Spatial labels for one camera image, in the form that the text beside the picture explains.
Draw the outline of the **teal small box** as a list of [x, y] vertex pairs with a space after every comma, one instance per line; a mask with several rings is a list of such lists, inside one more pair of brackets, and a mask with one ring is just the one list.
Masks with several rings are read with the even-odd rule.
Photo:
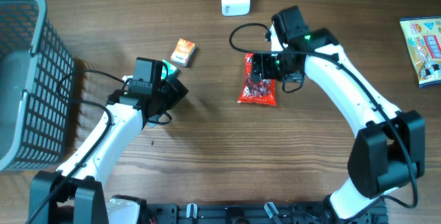
[[179, 69], [172, 65], [171, 63], [169, 63], [166, 60], [162, 60], [163, 62], [163, 69], [162, 69], [162, 74], [161, 74], [161, 79], [162, 80], [166, 80], [166, 79], [170, 79], [171, 77], [175, 77], [178, 73], [179, 73]]

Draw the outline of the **red candy bag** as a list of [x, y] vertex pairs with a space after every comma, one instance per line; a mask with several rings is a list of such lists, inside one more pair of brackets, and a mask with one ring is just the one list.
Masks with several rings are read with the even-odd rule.
[[252, 56], [252, 53], [245, 54], [243, 89], [237, 102], [276, 106], [276, 82], [273, 79], [263, 79], [259, 82], [252, 81]]

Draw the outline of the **orange small box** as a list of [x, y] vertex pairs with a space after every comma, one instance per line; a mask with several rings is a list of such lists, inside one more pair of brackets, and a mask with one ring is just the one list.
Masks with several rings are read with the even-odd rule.
[[186, 67], [195, 49], [195, 43], [185, 39], [179, 39], [170, 59], [172, 62]]

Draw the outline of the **grey plastic basket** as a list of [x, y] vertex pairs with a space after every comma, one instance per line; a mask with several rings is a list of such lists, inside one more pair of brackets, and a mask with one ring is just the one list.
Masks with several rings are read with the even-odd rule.
[[75, 71], [46, 0], [1, 0], [1, 170], [43, 170], [64, 155]]

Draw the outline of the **yellow snack bag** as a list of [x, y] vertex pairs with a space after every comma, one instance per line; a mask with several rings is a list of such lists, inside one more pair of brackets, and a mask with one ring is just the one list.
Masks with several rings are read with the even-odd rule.
[[401, 18], [400, 26], [418, 87], [440, 84], [440, 15]]

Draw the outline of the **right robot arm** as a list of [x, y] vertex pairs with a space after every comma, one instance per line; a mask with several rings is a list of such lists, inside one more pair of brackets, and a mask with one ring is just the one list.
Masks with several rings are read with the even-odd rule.
[[337, 38], [326, 29], [311, 31], [296, 6], [271, 18], [265, 35], [269, 52], [252, 57], [253, 81], [275, 79], [319, 85], [347, 120], [355, 141], [347, 162], [349, 178], [327, 197], [327, 221], [348, 223], [390, 193], [424, 175], [425, 123], [418, 112], [402, 112], [355, 69]]

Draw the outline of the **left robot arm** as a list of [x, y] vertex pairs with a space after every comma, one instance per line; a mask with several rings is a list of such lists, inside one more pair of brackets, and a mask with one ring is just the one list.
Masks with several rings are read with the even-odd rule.
[[164, 125], [162, 116], [186, 94], [165, 61], [137, 58], [133, 75], [107, 98], [97, 126], [56, 172], [34, 177], [28, 223], [157, 223], [143, 198], [115, 195], [103, 188], [127, 145], [144, 127]]

